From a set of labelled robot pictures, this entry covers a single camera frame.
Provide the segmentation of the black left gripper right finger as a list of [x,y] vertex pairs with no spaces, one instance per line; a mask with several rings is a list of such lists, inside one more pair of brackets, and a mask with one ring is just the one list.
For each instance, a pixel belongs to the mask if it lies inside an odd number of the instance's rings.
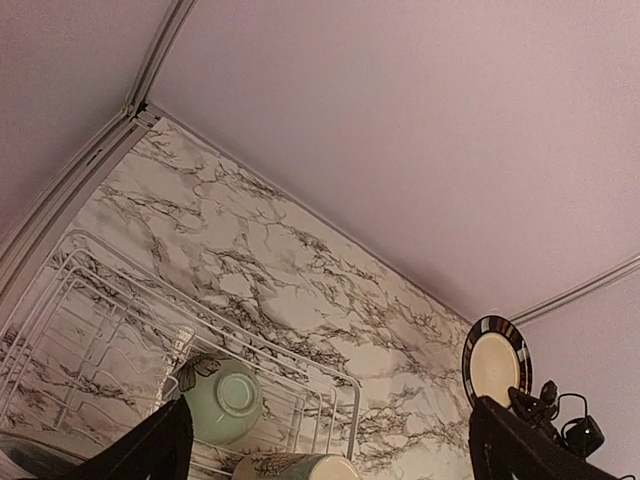
[[472,410],[469,452],[476,479],[616,479],[554,444],[488,396],[477,399]]

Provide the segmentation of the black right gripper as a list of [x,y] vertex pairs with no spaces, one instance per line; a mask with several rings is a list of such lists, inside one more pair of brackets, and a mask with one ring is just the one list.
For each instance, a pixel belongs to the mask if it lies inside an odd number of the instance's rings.
[[[605,443],[605,436],[589,414],[587,399],[582,394],[559,394],[556,383],[548,380],[542,386],[539,397],[515,387],[508,389],[508,396],[510,409],[519,419],[578,458],[588,458]],[[565,398],[579,399],[583,404],[583,414],[566,421],[558,429],[554,421],[560,415],[561,401]]]

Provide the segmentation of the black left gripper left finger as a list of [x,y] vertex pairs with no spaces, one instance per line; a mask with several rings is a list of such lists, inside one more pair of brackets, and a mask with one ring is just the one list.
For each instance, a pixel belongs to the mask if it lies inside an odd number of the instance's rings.
[[76,479],[186,479],[194,441],[186,399],[171,400],[74,469]]

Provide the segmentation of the pale green floral plate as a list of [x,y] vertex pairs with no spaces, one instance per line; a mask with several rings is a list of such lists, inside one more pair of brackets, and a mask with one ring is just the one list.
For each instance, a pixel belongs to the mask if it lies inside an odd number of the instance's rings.
[[91,440],[58,431],[29,428],[1,431],[1,457],[27,476],[55,479],[97,455],[102,447]]

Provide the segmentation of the striped rim cream plate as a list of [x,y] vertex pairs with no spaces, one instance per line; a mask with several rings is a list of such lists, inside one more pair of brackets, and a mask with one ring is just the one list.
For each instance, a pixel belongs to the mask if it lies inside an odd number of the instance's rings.
[[461,373],[471,407],[478,398],[489,396],[509,409],[510,388],[527,395],[532,390],[532,360],[524,336],[501,316],[480,318],[465,339]]

